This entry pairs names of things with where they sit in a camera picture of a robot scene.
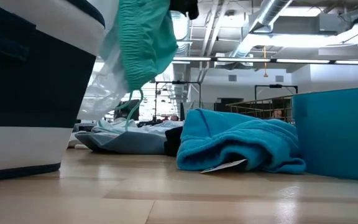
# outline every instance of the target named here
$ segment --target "fluorescent light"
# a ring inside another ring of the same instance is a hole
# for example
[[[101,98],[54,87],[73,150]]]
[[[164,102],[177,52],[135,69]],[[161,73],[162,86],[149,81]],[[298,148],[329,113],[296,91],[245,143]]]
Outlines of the fluorescent light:
[[[340,65],[358,65],[358,60],[337,60],[335,63]]]
[[[172,63],[190,64],[190,62],[189,62],[189,61],[172,61]]]
[[[270,62],[269,58],[217,58],[218,62]]]
[[[329,63],[329,60],[277,59],[278,63]]]
[[[210,61],[210,57],[174,57],[176,61]]]

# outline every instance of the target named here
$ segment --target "white card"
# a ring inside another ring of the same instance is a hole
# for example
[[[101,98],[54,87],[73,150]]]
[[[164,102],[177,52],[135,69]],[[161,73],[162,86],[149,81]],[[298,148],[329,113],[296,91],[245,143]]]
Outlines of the white card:
[[[209,168],[209,169],[206,169],[206,170],[203,170],[201,171],[202,174],[206,173],[206,172],[212,172],[212,171],[216,171],[216,170],[220,170],[220,169],[225,169],[225,168],[228,168],[228,167],[234,167],[244,161],[246,161],[247,159],[243,159],[243,160],[240,160],[240,161],[234,161],[234,162],[229,162],[227,164],[222,164],[220,166],[217,166],[217,167],[214,167],[214,168]]]

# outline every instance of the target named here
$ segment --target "wall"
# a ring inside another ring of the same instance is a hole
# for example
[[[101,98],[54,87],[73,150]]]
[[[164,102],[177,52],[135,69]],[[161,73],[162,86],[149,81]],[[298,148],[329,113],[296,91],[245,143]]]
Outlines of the wall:
[[[358,88],[358,65],[306,65],[292,73],[300,93]]]
[[[258,99],[266,99],[277,96],[291,95],[291,92],[286,88],[270,89],[267,87],[258,87]],[[198,101],[198,93],[194,90],[190,91],[190,101]],[[205,103],[215,103],[218,98],[243,98],[244,101],[251,101],[255,99],[254,86],[216,86],[216,85],[202,85],[201,87],[202,101]]]
[[[191,69],[191,81],[196,81],[198,68]],[[244,85],[269,85],[276,84],[276,75],[284,76],[282,85],[291,85],[291,73],[287,73],[285,69],[267,69],[268,77],[264,77],[265,70],[260,69],[255,71],[253,69],[217,69],[210,68],[204,78],[203,85],[219,85],[219,86],[244,86]],[[229,82],[229,75],[237,75],[236,82]]]
[[[305,65],[292,73],[292,85],[298,86],[299,93],[312,91],[310,65]]]
[[[199,74],[197,68],[191,69],[191,79],[195,81]],[[281,85],[291,85],[291,74],[284,69],[268,69],[268,77],[264,77],[264,70],[225,70],[210,68],[201,85],[201,97],[205,103],[215,103],[218,98],[243,98],[245,101],[255,99],[254,85],[271,85],[277,84],[276,75],[284,76],[284,82]],[[236,82],[229,82],[228,75],[237,75]],[[270,89],[266,87],[258,87],[258,99],[272,98],[276,96],[291,95],[286,88]],[[198,101],[199,96],[194,89],[191,88],[188,94],[188,100]]]

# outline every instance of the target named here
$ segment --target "black and white basket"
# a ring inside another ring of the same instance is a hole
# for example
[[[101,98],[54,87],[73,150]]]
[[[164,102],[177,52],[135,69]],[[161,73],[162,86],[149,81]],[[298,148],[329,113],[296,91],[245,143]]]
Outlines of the black and white basket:
[[[59,169],[103,35],[86,0],[0,0],[0,179]]]

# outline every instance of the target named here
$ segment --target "drawstring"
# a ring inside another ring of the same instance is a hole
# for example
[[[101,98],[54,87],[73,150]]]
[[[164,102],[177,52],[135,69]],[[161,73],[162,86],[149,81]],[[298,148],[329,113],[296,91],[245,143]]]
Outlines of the drawstring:
[[[135,113],[135,111],[139,108],[140,104],[142,103],[143,101],[143,91],[140,89],[139,90],[140,92],[140,101],[137,102],[137,104],[131,109],[131,112],[129,112],[129,115],[127,117],[127,121],[125,122],[125,131],[128,131],[128,124],[129,124],[129,120],[131,119],[132,115]],[[114,110],[121,110],[123,108],[125,108],[126,106],[129,105],[129,103],[131,103],[131,99],[132,99],[132,94],[133,94],[133,91],[129,94],[129,99],[126,103],[124,103],[123,105],[121,106],[118,106],[116,109]]]

